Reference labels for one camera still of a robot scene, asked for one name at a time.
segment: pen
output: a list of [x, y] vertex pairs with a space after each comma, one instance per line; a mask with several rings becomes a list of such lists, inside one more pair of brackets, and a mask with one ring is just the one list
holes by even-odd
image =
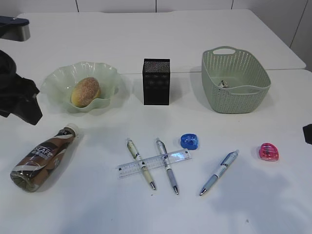
[[147, 183], [149, 183], [149, 185], [152, 187], [152, 189], [156, 190], [156, 186], [154, 183], [154, 180], [150, 174], [150, 172], [148, 171], [144, 161], [142, 161], [142, 157], [139, 154], [139, 152], [137, 151], [136, 146], [134, 145], [133, 141], [130, 140], [129, 138], [127, 139], [128, 143], [127, 143], [127, 147], [130, 151], [130, 153], [132, 154], [133, 158], [138, 161], [139, 166], [141, 167], [142, 173], [144, 175], [144, 178], [146, 179]]
[[204, 185], [200, 192], [200, 196], [202, 196], [205, 192], [207, 192], [223, 175], [223, 173], [228, 169], [231, 163], [237, 158], [239, 150], [229, 153], [225, 159], [221, 162], [220, 167], [217, 171], [210, 177], [207, 183]]
[[[164, 154], [167, 153], [165, 144], [159, 138], [157, 138], [156, 145], [157, 145], [157, 148], [158, 148], [158, 150], [159, 150], [161, 155], [164, 155]], [[168, 160], [168, 155], [164, 156], [162, 160], [163, 160], [163, 163], [165, 165], [165, 168], [166, 168], [166, 171], [167, 171], [167, 176], [168, 176], [168, 178], [170, 180], [171, 186], [174, 189], [175, 193], [178, 195], [179, 194], [179, 190], [177, 188], [175, 175], [174, 175], [174, 173], [173, 173], [173, 171], [171, 169], [170, 162]]]

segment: white table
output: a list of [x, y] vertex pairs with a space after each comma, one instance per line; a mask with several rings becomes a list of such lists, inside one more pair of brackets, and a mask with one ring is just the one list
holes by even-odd
[[[124, 75], [111, 106], [87, 114], [60, 112], [39, 94], [43, 118], [37, 126], [15, 116], [0, 118], [1, 233], [310, 234], [312, 146], [302, 127], [311, 123], [312, 74], [287, 70], [269, 76], [272, 87], [261, 105], [241, 115], [210, 109], [200, 73], [172, 74], [169, 106], [142, 104], [140, 75]], [[80, 126], [84, 136], [57, 171], [39, 192], [15, 186], [10, 170], [68, 122]], [[156, 155], [156, 137], [175, 151], [184, 133], [197, 134], [200, 147], [191, 152], [193, 159], [172, 166], [179, 196], [163, 168], [151, 170], [155, 192], [142, 175], [117, 178], [115, 167], [133, 160], [127, 137], [150, 157]], [[278, 162], [257, 158], [264, 142], [278, 147]], [[218, 163], [236, 149], [237, 160], [199, 197]]]
[[222, 45], [250, 51], [267, 70], [305, 67], [249, 10], [19, 17], [30, 20], [30, 39], [1, 40], [0, 49], [16, 61], [20, 75], [35, 80], [79, 61], [105, 62], [121, 74], [141, 74], [144, 58], [168, 58], [171, 72], [199, 72], [202, 53]]

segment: ruler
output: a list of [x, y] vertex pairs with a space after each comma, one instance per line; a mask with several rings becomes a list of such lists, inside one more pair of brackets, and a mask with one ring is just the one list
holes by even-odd
[[134, 162], [122, 164], [116, 167], [116, 169], [118, 170], [118, 178], [121, 179], [127, 176], [141, 173], [141, 168], [139, 166], [139, 163], [142, 161], [144, 161], [148, 170], [157, 168], [157, 167], [162, 167], [164, 166], [164, 162], [163, 162], [164, 157], [168, 157], [169, 163], [172, 164], [175, 162], [180, 162], [180, 161], [190, 159], [191, 155], [187, 149], [184, 149], [184, 150], [179, 150], [179, 151], [175, 151], [172, 153], [167, 153], [165, 155], [158, 155], [158, 156], [149, 157], [140, 161], [134, 161]]

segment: glass bowl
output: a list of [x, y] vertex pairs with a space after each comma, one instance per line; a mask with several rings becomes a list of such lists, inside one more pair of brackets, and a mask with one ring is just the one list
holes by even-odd
[[[75, 85], [87, 77], [94, 77], [98, 80], [101, 95], [88, 106], [79, 108], [71, 103], [71, 94]], [[78, 62], [60, 67], [48, 75], [40, 91], [46, 94], [51, 102], [61, 105], [70, 113], [89, 112], [95, 108], [109, 106], [119, 81], [117, 69], [106, 63]]]

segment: blue pencil sharpener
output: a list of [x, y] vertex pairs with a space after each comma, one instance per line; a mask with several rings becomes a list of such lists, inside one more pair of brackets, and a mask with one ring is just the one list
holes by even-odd
[[195, 150], [198, 148], [198, 138], [195, 134], [184, 134], [181, 136], [181, 146], [183, 149]]

